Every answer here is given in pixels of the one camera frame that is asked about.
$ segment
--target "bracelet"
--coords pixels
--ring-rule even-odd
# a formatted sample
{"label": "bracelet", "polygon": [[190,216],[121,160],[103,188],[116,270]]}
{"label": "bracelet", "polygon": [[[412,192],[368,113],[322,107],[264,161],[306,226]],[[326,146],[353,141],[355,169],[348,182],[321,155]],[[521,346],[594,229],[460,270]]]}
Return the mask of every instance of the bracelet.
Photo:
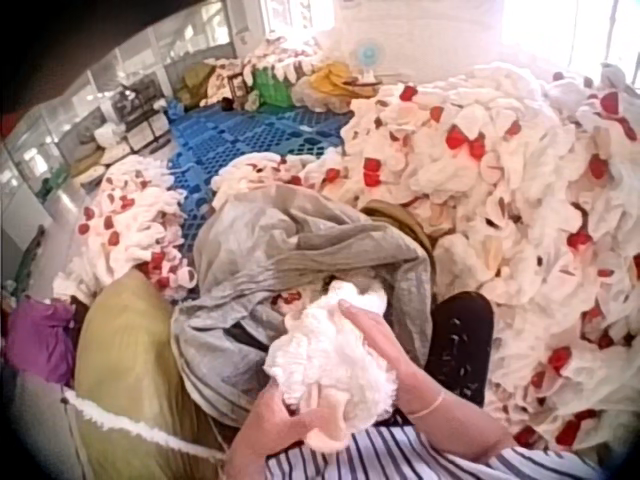
{"label": "bracelet", "polygon": [[418,413],[407,413],[407,417],[409,417],[409,419],[413,420],[414,418],[418,418],[418,417],[423,417],[424,415],[427,415],[431,412],[433,412],[436,408],[438,408],[438,406],[442,403],[442,400],[444,400],[444,390],[440,391],[440,395],[438,395],[438,398],[436,398],[436,401],[433,402],[433,405],[431,405],[429,408],[422,410],[421,412]]}

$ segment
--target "black pants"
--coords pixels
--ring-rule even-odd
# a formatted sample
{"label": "black pants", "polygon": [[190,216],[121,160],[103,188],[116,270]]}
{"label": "black pants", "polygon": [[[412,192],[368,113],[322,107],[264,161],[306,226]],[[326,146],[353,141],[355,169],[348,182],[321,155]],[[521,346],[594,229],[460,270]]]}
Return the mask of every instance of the black pants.
{"label": "black pants", "polygon": [[[462,292],[440,302],[431,312],[433,333],[425,372],[442,387],[484,406],[493,339],[493,308],[484,296]],[[396,409],[379,425],[411,422]]]}

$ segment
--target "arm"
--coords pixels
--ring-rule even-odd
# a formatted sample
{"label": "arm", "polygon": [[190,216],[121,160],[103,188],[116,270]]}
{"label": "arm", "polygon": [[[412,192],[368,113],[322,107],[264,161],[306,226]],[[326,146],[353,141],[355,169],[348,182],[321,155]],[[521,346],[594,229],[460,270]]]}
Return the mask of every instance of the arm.
{"label": "arm", "polygon": [[485,462],[505,448],[515,446],[511,434],[482,409],[443,388],[417,367],[404,352],[382,317],[340,302],[342,314],[364,335],[367,344],[396,370],[396,403],[416,430],[438,450],[474,462]]}
{"label": "arm", "polygon": [[282,402],[282,391],[271,381],[260,393],[236,435],[225,465],[229,480],[263,480],[266,458],[303,439],[328,418],[327,412],[313,409],[291,417]]}

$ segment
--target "blue plastic pallet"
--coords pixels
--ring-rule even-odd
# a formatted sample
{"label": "blue plastic pallet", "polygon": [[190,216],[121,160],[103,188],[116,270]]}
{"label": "blue plastic pallet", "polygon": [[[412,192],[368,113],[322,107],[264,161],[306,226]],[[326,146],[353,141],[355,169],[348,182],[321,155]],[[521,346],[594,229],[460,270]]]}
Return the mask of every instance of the blue plastic pallet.
{"label": "blue plastic pallet", "polygon": [[174,188],[187,192],[182,211],[185,243],[182,253],[193,251],[212,200],[211,178],[235,158],[251,152],[280,155],[309,154],[320,157],[329,147],[340,146],[340,129],[352,115],[317,113],[306,108],[266,107],[258,112],[223,112],[205,107],[175,117],[171,123],[178,152],[171,158]]}

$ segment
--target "yellow bag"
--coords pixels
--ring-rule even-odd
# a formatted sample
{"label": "yellow bag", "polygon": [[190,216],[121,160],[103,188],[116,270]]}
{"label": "yellow bag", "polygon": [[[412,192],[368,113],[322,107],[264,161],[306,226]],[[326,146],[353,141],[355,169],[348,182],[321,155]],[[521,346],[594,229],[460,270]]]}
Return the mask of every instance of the yellow bag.
{"label": "yellow bag", "polygon": [[[205,413],[189,397],[170,346],[171,305],[137,270],[109,285],[84,322],[75,388],[107,412],[144,422],[190,443],[221,450]],[[96,479],[217,478],[208,460],[78,415]]]}

